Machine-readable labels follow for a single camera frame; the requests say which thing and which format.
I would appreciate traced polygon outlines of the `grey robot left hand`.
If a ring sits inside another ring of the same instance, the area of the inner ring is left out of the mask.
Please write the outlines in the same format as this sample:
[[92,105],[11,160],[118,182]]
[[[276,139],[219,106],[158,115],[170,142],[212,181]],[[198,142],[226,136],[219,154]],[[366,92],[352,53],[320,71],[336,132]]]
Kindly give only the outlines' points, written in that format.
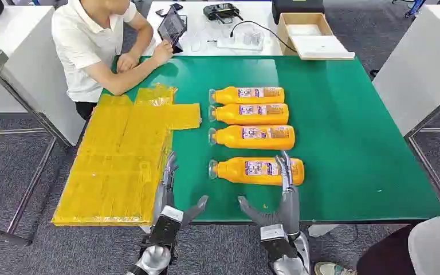
[[[166,159],[166,163],[162,172],[162,178],[158,183],[155,193],[155,199],[152,211],[152,222],[151,226],[155,226],[161,212],[166,206],[170,206],[174,211],[179,211],[174,206],[174,175],[175,170],[178,166],[175,164],[176,154],[171,151]],[[186,227],[193,219],[195,219],[199,214],[201,214],[205,208],[208,201],[208,196],[202,196],[195,205],[191,206],[189,209],[183,212],[180,221],[180,228]]]

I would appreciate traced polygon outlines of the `person's left hand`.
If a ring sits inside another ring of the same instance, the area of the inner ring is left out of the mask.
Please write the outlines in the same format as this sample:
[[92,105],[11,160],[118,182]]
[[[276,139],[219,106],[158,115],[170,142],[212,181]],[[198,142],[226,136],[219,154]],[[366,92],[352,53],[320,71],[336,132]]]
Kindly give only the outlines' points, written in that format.
[[132,52],[121,54],[116,63],[117,73],[123,73],[138,66],[139,57],[140,55]]

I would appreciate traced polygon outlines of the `person's right hand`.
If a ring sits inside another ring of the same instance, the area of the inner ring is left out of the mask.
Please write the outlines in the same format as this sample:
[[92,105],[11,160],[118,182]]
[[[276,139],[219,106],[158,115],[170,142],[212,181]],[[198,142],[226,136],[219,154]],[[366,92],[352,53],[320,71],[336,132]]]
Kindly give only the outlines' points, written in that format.
[[173,49],[170,42],[164,40],[158,44],[151,56],[156,67],[165,64],[173,56]]

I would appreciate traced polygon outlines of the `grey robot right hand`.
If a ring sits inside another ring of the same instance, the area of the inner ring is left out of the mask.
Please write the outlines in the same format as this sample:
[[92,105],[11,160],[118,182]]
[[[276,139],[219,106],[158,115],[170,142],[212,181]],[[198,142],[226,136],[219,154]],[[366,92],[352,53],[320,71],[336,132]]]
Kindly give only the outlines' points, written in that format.
[[238,197],[241,210],[258,226],[282,224],[287,235],[299,233],[300,203],[297,187],[293,182],[292,161],[286,151],[275,157],[281,175],[281,199],[273,213],[261,213],[251,207],[244,196]]

